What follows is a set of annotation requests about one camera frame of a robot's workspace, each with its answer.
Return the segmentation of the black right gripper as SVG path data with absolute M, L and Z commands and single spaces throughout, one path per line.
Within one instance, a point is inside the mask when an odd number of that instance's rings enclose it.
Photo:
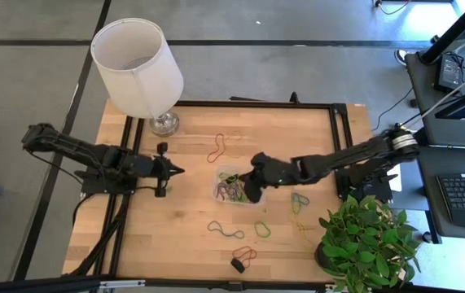
M 297 167 L 260 152 L 251 160 L 253 170 L 239 176 L 248 183 L 248 199 L 258 203 L 262 196 L 262 186 L 290 186 L 297 184 Z

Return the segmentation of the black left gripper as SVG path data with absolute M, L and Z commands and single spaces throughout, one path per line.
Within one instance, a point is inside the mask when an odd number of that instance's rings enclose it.
M 138 175 L 140 177 L 155 177 L 157 179 L 157 186 L 152 187 L 155 191 L 155 197 L 163 198 L 166 196 L 166 185 L 168 180 L 185 171 L 172 161 L 169 161 L 169 167 L 167 166 L 167 159 L 165 157 L 165 152 L 168 150 L 167 142 L 160 142 L 156 146 L 156 150 L 157 155 L 154 155 L 153 158 L 146 157 L 140 162 Z M 144 186 L 144 189 L 151 189 L 151 187 Z

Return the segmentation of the red rubber band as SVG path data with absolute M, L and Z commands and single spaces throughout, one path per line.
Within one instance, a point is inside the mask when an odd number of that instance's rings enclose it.
M 243 187 L 241 185 L 238 185 L 237 183 L 226 185 L 226 193 L 229 200 L 231 197 L 244 195 Z
M 206 161 L 210 164 L 215 163 L 220 158 L 225 150 L 225 135 L 223 133 L 217 133 L 214 138 L 215 149 L 207 154 Z
M 232 251 L 232 259 L 237 258 L 243 262 L 245 268 L 249 268 L 253 259 L 257 257 L 257 251 L 249 246 Z

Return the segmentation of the teal rubber band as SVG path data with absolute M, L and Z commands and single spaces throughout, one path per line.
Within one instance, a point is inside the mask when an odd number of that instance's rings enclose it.
M 292 212 L 295 215 L 298 215 L 300 213 L 300 210 L 303 207 L 306 207 L 309 205 L 309 198 L 304 195 L 294 192 L 291 194 L 291 205 L 292 205 Z
M 218 232 L 224 237 L 227 238 L 237 238 L 237 239 L 243 239 L 245 237 L 245 233 L 242 230 L 236 230 L 233 232 L 227 232 L 224 230 L 222 227 L 222 224 L 219 223 L 218 221 L 211 221 L 207 225 L 207 230 L 209 232 Z

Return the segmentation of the thin yellow rubber band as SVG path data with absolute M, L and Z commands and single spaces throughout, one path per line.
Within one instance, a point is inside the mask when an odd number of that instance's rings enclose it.
M 238 159 L 240 154 L 241 142 L 243 140 L 243 133 L 239 130 L 235 130 L 231 135 L 226 139 L 227 145 L 229 147 L 228 156 L 234 159 Z
M 298 215 L 293 212 L 293 211 L 290 211 L 290 217 L 289 217 L 290 221 L 296 226 L 300 236 L 305 240 L 305 242 L 308 244 L 308 246 L 310 248 L 313 248 L 315 249 L 317 247 L 317 245 L 310 240 L 310 238 L 308 237 L 308 234 L 307 234 L 307 229 L 306 227 L 299 221 L 298 219 Z

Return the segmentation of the clear plastic bin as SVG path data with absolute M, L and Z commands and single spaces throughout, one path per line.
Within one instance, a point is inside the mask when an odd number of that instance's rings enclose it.
M 215 176 L 214 176 L 214 185 L 213 185 L 213 198 L 216 201 L 218 201 L 220 203 L 228 203 L 228 204 L 234 204 L 234 205 L 245 206 L 245 207 L 258 207 L 258 206 L 261 206 L 261 205 L 263 205 L 265 203 L 265 196 L 264 195 L 261 196 L 261 200 L 258 203 L 251 203 L 251 204 L 235 203 L 235 202 L 232 202 L 232 201 L 229 201 L 229 200 L 223 200 L 222 197 L 217 194 L 217 185 L 219 183 L 224 183 L 224 182 L 221 182 L 220 179 L 218 178 L 218 175 L 220 173 L 229 173 L 229 174 L 238 173 L 239 176 L 240 176 L 241 175 L 241 169 L 239 167 L 237 167 L 237 166 L 231 166 L 231 165 L 220 165 L 217 168 L 217 171 L 215 172 Z M 241 185 L 243 187 L 244 195 L 247 196 L 247 194 L 245 192 L 245 183 L 243 181 L 241 181 L 240 179 L 238 181 L 233 182 L 232 184 L 234 184 L 234 183 L 237 183 L 238 185 Z

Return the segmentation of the white shade table lamp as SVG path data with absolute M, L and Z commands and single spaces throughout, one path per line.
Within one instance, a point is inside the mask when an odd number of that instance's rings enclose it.
M 149 120 L 159 137 L 178 130 L 173 106 L 184 79 L 160 26 L 139 18 L 113 21 L 96 33 L 90 53 L 114 106 Z

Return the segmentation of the potted green plant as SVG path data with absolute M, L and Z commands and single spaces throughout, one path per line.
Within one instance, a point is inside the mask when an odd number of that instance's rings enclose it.
M 315 260 L 333 277 L 334 292 L 370 293 L 374 289 L 400 288 L 421 271 L 416 257 L 418 231 L 407 213 L 398 213 L 375 196 L 353 196 L 328 218 Z

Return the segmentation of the dark grey desk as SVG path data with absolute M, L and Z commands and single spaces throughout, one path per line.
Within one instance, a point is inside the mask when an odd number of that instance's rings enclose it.
M 423 147 L 418 159 L 400 164 L 401 190 L 393 192 L 392 207 L 423 212 L 434 243 L 440 237 L 465 238 L 465 210 L 451 216 L 439 180 L 465 179 L 465 149 Z
M 406 57 L 406 68 L 413 85 L 419 110 L 425 112 L 437 104 L 439 100 L 445 100 L 422 119 L 423 128 L 421 132 L 425 134 L 427 144 L 430 146 L 465 148 L 465 120 L 438 119 L 435 117 L 438 111 L 454 103 L 447 103 L 446 101 L 449 98 L 446 93 L 433 88 L 436 67 L 436 65 L 422 63 L 418 55 L 408 55 Z M 465 95 L 465 86 L 459 92 L 462 98 Z

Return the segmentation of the black power adapter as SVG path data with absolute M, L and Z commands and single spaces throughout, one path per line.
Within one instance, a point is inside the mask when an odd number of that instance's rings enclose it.
M 462 77 L 460 58 L 454 55 L 442 55 L 437 63 L 433 88 L 449 93 L 461 85 Z

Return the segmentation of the black stand pole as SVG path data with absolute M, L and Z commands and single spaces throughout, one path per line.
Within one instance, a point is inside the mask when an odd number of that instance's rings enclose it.
M 465 32 L 465 12 L 427 51 L 418 52 L 419 60 L 424 64 L 434 63 L 458 37 Z

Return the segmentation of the silver metal bracket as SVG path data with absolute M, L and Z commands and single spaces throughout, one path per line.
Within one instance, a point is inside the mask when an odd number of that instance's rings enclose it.
M 101 282 L 99 289 L 113 290 L 119 288 L 134 288 L 143 286 L 146 286 L 145 280 L 113 280 Z

